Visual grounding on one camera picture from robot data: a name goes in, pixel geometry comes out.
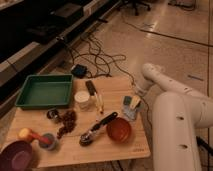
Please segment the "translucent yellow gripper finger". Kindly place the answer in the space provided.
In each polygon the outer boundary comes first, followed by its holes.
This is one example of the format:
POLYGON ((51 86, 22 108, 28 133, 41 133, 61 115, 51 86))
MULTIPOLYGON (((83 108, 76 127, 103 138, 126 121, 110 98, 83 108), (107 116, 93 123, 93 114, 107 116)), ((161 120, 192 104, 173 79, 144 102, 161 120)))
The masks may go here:
POLYGON ((137 95, 134 95, 130 103, 130 108, 134 109, 140 103, 140 101, 141 101, 140 97, 137 95))

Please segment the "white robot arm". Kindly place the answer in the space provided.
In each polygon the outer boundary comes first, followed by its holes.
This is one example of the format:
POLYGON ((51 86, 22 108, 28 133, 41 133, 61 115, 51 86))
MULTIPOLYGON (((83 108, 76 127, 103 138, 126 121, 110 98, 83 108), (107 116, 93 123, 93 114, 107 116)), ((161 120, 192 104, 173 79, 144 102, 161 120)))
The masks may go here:
POLYGON ((213 98, 167 76, 159 65, 145 63, 141 74, 138 95, 154 84, 163 90, 152 109, 154 171, 202 171, 196 129, 213 126, 213 98))

